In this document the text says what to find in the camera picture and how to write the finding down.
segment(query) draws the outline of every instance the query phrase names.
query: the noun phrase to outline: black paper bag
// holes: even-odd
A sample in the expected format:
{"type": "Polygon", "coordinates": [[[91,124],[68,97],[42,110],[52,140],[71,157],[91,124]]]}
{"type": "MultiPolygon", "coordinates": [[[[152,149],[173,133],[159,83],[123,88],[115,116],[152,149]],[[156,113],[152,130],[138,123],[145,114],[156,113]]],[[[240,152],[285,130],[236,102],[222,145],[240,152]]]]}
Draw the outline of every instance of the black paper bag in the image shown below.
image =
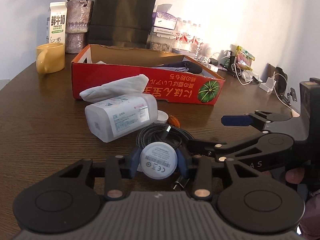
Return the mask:
{"type": "Polygon", "coordinates": [[[156,0],[95,0],[89,43],[145,48],[156,0]]]}

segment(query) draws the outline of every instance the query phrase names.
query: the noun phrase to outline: red cardboard box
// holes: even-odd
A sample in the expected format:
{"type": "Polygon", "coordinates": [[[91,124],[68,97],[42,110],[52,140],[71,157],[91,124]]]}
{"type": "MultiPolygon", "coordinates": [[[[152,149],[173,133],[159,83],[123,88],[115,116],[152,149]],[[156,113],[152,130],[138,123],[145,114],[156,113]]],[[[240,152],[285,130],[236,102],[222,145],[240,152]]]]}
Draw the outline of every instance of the red cardboard box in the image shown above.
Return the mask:
{"type": "Polygon", "coordinates": [[[71,62],[75,99],[88,88],[121,78],[144,74],[149,78],[144,93],[174,103],[214,105],[225,80],[190,57],[150,49],[86,46],[71,62]],[[151,68],[161,64],[192,61],[202,73],[192,74],[151,68]]]}

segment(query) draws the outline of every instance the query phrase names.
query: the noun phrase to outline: vase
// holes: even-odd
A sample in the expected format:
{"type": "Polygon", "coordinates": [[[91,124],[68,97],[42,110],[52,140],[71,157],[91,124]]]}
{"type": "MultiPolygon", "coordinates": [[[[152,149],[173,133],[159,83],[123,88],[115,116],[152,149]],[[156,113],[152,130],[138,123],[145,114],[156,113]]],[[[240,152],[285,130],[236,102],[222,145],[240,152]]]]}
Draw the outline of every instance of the vase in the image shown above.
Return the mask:
{"type": "Polygon", "coordinates": [[[66,53],[79,53],[87,45],[93,1],[71,0],[66,5],[66,53]]]}

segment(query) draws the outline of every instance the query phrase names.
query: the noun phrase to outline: coiled black cable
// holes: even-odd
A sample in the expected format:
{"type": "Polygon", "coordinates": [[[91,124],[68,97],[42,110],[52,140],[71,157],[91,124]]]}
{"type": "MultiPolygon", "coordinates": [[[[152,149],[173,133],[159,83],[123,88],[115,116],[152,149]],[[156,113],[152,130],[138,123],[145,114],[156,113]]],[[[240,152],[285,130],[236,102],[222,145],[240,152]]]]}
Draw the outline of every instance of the coiled black cable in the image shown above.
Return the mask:
{"type": "Polygon", "coordinates": [[[148,144],[159,141],[171,145],[173,149],[177,149],[180,145],[193,138],[190,133],[181,128],[164,123],[152,123],[139,132],[136,143],[141,150],[148,144]]]}

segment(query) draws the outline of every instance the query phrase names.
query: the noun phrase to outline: wooden table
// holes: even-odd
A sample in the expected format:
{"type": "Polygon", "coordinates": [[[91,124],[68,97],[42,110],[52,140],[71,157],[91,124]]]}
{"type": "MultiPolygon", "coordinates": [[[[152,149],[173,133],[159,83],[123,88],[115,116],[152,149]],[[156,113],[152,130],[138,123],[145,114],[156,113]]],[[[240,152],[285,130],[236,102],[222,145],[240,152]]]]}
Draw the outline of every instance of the wooden table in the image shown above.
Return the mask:
{"type": "MultiPolygon", "coordinates": [[[[103,161],[107,155],[127,154],[137,133],[108,144],[90,133],[84,115],[89,104],[72,97],[70,61],[60,72],[38,76],[35,63],[0,91],[0,239],[10,239],[18,230],[12,202],[24,188],[56,171],[89,157],[103,161]]],[[[220,73],[226,82],[215,106],[158,101],[158,109],[176,116],[181,127],[195,138],[230,142],[257,131],[252,127],[224,127],[224,114],[254,110],[290,114],[274,94],[258,85],[242,86],[234,77],[220,73]]],[[[129,190],[170,190],[174,178],[155,181],[144,174],[126,181],[129,190]]],[[[103,180],[95,190],[103,192],[103,180]]]]}

